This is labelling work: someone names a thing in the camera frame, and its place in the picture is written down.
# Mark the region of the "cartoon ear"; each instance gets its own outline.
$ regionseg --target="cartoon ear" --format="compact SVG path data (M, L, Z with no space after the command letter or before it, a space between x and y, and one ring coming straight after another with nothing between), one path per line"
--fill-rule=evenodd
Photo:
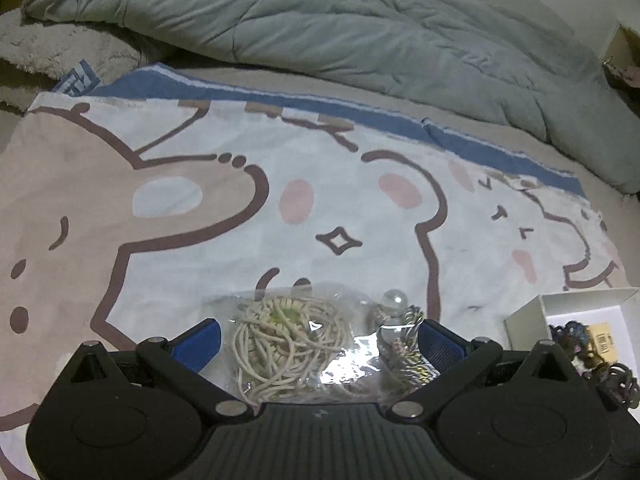
M143 242L141 251L183 247L244 223L269 193L262 170L245 162L230 153L146 161L134 171L125 241Z

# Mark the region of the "beige cord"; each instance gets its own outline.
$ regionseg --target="beige cord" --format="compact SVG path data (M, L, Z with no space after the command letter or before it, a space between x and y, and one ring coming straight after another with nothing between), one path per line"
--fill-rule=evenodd
M353 343L336 308L312 298L265 297L247 304L236 321L231 341L239 367L236 380L243 400L254 406L308 391L308 378ZM246 391L245 382L251 386ZM354 396L341 384L335 386Z

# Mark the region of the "clear plastic bag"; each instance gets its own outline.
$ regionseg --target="clear plastic bag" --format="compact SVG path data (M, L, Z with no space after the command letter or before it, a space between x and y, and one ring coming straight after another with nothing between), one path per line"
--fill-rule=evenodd
M391 403L438 375L418 350L417 307L391 317L343 286L233 294L206 314L221 324L223 346L202 375L254 406Z

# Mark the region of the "open box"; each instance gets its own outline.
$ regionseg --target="open box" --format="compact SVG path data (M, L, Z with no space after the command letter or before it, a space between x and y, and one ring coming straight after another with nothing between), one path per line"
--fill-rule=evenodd
M540 339L551 339L549 325L576 320L585 325L608 322L618 361L638 377L640 356L640 288L610 288L543 294L529 301L506 320L514 350L531 350ZM630 410L640 422L640 409Z

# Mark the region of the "blue border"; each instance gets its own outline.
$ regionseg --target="blue border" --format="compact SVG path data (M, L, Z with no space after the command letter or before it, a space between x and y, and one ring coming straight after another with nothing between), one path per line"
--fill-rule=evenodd
M169 75L156 71L156 67L175 74L183 80L197 81L206 86L192 86L187 82L175 80ZM126 99L252 101L342 117L369 128L434 144L455 153L465 160L489 166L505 173L534 176L547 186L557 187L585 197L580 181L575 176L552 170L523 153L508 152L484 140L474 140L448 128L431 123L430 120L420 122L402 114L343 100L319 96L296 96L262 92L221 85L204 79L185 76L161 63L135 70L110 85L100 86L91 92L87 92L86 95Z

